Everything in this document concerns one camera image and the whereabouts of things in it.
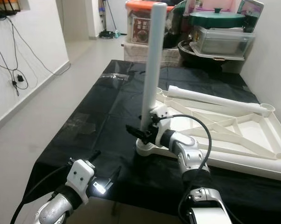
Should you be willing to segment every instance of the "plug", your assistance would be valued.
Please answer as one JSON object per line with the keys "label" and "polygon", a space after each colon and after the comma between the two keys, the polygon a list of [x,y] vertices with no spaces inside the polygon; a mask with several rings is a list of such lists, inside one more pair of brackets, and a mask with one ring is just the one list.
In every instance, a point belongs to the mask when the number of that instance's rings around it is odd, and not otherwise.
{"label": "plug", "polygon": [[18,82],[23,82],[23,77],[21,75],[17,75]]}

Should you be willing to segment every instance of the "black plastic sheet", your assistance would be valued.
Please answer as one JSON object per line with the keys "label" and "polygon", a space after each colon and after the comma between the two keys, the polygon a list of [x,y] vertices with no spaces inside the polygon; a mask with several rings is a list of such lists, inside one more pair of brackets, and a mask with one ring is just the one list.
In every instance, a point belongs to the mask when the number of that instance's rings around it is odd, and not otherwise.
{"label": "black plastic sheet", "polygon": [[[74,159],[89,159],[96,175],[108,177],[122,166],[117,182],[102,197],[143,208],[174,214],[183,193],[175,159],[135,151],[136,138],[125,125],[139,126],[145,64],[111,61],[73,114],[37,159],[27,188],[54,169]],[[239,75],[206,73],[196,69],[163,68],[159,87],[169,85],[228,99],[257,103]],[[66,181],[67,170],[41,184],[28,201],[54,191]],[[230,209],[244,223],[275,223],[281,220],[281,182],[211,167],[214,181]]]}

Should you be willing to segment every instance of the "green pot lid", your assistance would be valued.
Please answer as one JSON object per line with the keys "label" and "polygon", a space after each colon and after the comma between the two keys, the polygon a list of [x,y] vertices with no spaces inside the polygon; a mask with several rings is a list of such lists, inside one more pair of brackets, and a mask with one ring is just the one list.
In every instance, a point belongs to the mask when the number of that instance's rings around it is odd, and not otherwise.
{"label": "green pot lid", "polygon": [[245,16],[237,13],[221,12],[216,8],[214,12],[195,12],[190,14],[190,25],[209,28],[242,27]]}

